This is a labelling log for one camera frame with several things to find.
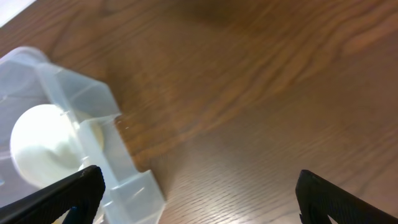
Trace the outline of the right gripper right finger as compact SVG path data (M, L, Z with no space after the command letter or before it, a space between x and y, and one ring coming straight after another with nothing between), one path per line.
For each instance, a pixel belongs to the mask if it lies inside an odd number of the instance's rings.
M397 218L309 170L300 172L295 194L303 224L397 224Z

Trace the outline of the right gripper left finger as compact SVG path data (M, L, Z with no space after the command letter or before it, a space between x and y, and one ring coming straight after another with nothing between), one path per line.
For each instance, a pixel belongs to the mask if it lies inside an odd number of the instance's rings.
M105 191L103 174L91 165L1 208L1 224L93 223Z

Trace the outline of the small white bowl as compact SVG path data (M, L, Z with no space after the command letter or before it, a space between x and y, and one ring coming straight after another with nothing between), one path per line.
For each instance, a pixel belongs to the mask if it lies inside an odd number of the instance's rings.
M75 144L80 123L91 116L53 104L34 106L16 121L10 137L12 162L30 185L42 189L84 168Z

